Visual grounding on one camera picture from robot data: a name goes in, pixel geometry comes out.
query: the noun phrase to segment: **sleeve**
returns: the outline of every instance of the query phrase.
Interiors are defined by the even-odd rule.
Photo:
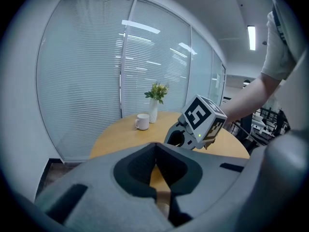
[[[267,53],[261,73],[264,73],[276,80],[282,80],[287,78],[292,72],[295,62],[288,46],[285,45],[280,38],[273,13],[270,12],[267,18]]]

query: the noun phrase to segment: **round wooden table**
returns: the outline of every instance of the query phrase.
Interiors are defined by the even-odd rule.
[[[95,142],[90,158],[149,142],[163,143],[168,130],[176,123],[180,115],[180,113],[159,112],[156,123],[150,124],[149,129],[144,131],[135,128],[134,122],[137,115],[122,118],[104,130]],[[194,151],[220,156],[249,158],[245,147],[224,129],[220,130],[216,141],[207,150],[195,148]],[[169,187],[157,167],[153,170],[150,186],[156,188],[157,191],[169,191]]]

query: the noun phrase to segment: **black baseboard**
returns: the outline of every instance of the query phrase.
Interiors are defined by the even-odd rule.
[[[44,183],[45,183],[48,171],[49,171],[50,166],[52,165],[52,163],[62,163],[62,161],[60,159],[56,159],[56,158],[50,158],[48,160],[48,162],[47,162],[47,164],[46,164],[46,166],[44,168],[42,177],[40,179],[39,186],[38,186],[38,189],[37,189],[37,193],[35,194],[35,198],[37,198],[37,196],[43,191]]]

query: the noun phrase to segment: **mug handle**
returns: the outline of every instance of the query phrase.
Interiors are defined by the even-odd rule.
[[[135,119],[135,127],[138,129],[139,127],[137,126],[137,122],[139,121],[139,119]]]

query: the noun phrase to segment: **window blind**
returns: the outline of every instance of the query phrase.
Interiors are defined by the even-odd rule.
[[[98,136],[121,118],[122,20],[132,4],[61,0],[48,22],[37,92],[47,132],[64,160],[88,159]]]
[[[156,81],[169,84],[160,111],[180,112],[185,103],[190,63],[190,26],[167,10],[137,0],[121,73],[123,116],[147,112],[144,93]]]
[[[221,97],[223,95],[224,79],[225,69],[223,68],[222,62],[218,55],[213,50],[212,78],[209,99],[211,99],[217,105],[220,105]]]
[[[196,94],[208,98],[211,72],[212,47],[192,28],[192,54],[186,103]]]

